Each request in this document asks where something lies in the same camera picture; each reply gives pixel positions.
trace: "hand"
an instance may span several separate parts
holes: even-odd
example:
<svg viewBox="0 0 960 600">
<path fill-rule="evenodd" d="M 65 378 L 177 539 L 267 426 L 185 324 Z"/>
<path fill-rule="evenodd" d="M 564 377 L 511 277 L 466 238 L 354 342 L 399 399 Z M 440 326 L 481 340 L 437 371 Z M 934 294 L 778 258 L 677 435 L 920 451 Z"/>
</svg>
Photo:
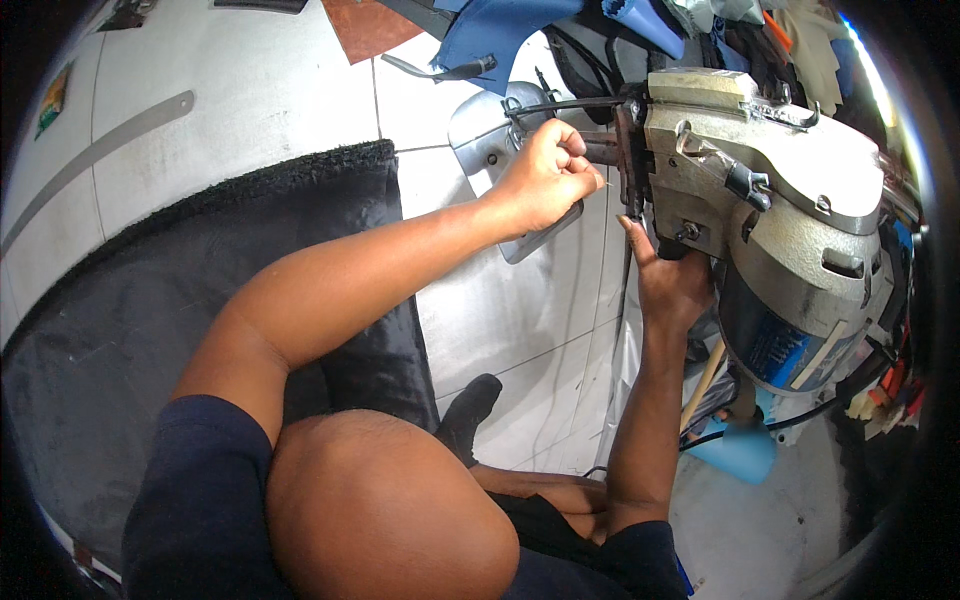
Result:
<svg viewBox="0 0 960 600">
<path fill-rule="evenodd" d="M 600 189 L 603 176 L 584 158 L 586 152 L 577 130 L 559 119 L 547 121 L 527 139 L 481 198 L 496 208 L 505 239 L 550 227 L 573 203 Z"/>
<path fill-rule="evenodd" d="M 639 268 L 640 308 L 648 327 L 664 327 L 670 335 L 682 334 L 713 303 L 709 282 L 709 257 L 690 251 L 680 260 L 657 257 L 647 232 L 626 215 L 617 217 L 627 231 Z"/>
</svg>

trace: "black carpet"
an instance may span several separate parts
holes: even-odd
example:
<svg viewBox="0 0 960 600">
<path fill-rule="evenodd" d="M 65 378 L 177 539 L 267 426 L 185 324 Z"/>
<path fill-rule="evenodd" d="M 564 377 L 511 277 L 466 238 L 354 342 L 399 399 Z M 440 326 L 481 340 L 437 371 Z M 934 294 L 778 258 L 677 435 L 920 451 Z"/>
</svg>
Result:
<svg viewBox="0 0 960 600">
<path fill-rule="evenodd" d="M 116 568 L 156 415 L 229 296 L 285 254 L 401 218 L 381 140 L 224 181 L 86 258 L 3 354 L 4 417 L 40 505 Z M 294 373 L 284 421 L 354 407 L 436 431 L 415 299 Z"/>
</svg>

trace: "black sock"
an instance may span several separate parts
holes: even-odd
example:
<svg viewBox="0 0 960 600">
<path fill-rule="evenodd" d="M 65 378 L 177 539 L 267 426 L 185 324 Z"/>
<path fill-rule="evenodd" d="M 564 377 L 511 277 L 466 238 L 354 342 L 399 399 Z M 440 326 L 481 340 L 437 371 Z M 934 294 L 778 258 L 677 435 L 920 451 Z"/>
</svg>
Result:
<svg viewBox="0 0 960 600">
<path fill-rule="evenodd" d="M 479 462 L 473 458 L 473 436 L 477 426 L 490 415 L 502 389 L 500 380 L 489 373 L 475 377 L 459 396 L 453 398 L 434 434 L 467 468 Z"/>
</svg>

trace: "left hand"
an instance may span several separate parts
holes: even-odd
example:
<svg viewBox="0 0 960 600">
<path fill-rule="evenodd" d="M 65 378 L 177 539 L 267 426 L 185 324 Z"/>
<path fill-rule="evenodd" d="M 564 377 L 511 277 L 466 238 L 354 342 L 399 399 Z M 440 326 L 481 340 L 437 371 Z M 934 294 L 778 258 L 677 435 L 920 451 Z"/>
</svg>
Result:
<svg viewBox="0 0 960 600">
<path fill-rule="evenodd" d="M 603 176 L 584 157 L 586 152 L 577 130 L 551 119 L 527 139 L 481 202 L 497 209 L 508 238 L 548 228 L 573 203 L 604 185 Z"/>
</svg>

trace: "navy sleeve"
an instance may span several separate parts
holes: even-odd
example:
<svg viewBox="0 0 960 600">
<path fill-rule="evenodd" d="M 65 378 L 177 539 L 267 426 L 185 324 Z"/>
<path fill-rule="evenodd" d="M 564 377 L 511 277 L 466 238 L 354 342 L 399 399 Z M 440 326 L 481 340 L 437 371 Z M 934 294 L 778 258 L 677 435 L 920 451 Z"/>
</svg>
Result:
<svg viewBox="0 0 960 600">
<path fill-rule="evenodd" d="M 634 598 L 686 598 L 677 569 L 673 529 L 666 521 L 637 523 L 600 546 L 597 570 Z"/>
<path fill-rule="evenodd" d="M 264 516 L 272 453 L 256 421 L 223 399 L 167 405 L 124 528 L 127 597 L 292 597 Z"/>
</svg>

